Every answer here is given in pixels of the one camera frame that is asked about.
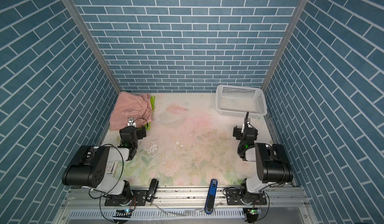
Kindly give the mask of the lime green shorts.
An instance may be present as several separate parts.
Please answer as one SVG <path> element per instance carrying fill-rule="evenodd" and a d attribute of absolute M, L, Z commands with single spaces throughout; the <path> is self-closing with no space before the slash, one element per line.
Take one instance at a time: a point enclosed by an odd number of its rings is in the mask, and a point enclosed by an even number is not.
<path fill-rule="evenodd" d="M 155 97 L 155 96 L 151 96 L 151 97 L 150 97 L 150 102 L 151 102 L 151 107 L 152 107 L 151 120 L 154 119 L 153 115 L 154 115 L 154 113 L 155 113 L 155 100 L 156 100 L 156 97 Z M 147 131 L 150 130 L 150 128 L 151 128 L 151 122 L 148 123 Z"/>

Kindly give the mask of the pink shorts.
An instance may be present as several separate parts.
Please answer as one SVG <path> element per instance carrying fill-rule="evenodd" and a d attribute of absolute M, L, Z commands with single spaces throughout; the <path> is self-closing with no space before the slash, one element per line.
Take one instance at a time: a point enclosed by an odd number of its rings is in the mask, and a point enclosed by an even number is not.
<path fill-rule="evenodd" d="M 110 117 L 110 130 L 119 131 L 134 118 L 137 127 L 146 126 L 153 121 L 153 108 L 149 94 L 134 95 L 120 92 Z"/>

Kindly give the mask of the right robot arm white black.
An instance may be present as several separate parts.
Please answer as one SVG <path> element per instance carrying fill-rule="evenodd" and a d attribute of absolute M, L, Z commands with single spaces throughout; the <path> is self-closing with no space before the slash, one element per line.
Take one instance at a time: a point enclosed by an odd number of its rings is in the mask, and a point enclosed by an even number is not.
<path fill-rule="evenodd" d="M 245 123 L 242 128 L 233 129 L 233 137 L 240 141 L 238 156 L 245 162 L 256 163 L 256 174 L 244 179 L 242 197 L 262 194 L 264 189 L 274 185 L 292 182 L 294 172 L 281 144 L 257 143 L 258 130 Z"/>

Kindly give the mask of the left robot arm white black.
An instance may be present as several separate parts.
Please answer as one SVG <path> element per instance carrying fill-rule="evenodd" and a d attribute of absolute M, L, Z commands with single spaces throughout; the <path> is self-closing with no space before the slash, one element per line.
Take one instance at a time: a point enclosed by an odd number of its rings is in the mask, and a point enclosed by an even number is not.
<path fill-rule="evenodd" d="M 65 186 L 88 187 L 104 193 L 105 196 L 132 197 L 130 184 L 123 181 L 122 175 L 115 178 L 108 174 L 108 165 L 121 161 L 131 161 L 137 153 L 139 140 L 145 138 L 146 128 L 128 126 L 119 130 L 121 144 L 115 147 L 106 144 L 100 147 L 81 146 L 62 176 Z"/>

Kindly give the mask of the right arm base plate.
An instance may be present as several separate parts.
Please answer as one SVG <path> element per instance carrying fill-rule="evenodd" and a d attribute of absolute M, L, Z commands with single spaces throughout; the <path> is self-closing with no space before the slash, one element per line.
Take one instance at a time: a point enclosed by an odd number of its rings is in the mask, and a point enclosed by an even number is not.
<path fill-rule="evenodd" d="M 222 193 L 224 194 L 229 206 L 267 204 L 267 199 L 264 194 L 251 194 L 248 192 L 243 193 L 242 190 L 233 187 L 224 188 Z"/>

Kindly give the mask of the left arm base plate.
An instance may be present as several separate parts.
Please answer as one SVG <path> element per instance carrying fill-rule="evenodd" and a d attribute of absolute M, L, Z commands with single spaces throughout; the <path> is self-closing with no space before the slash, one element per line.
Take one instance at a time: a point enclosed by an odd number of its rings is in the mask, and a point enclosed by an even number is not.
<path fill-rule="evenodd" d="M 127 201 L 124 195 L 110 196 L 108 195 L 105 200 L 106 207 L 120 207 L 124 204 L 128 206 L 144 206 L 147 200 L 148 190 L 131 190 L 131 197 Z"/>

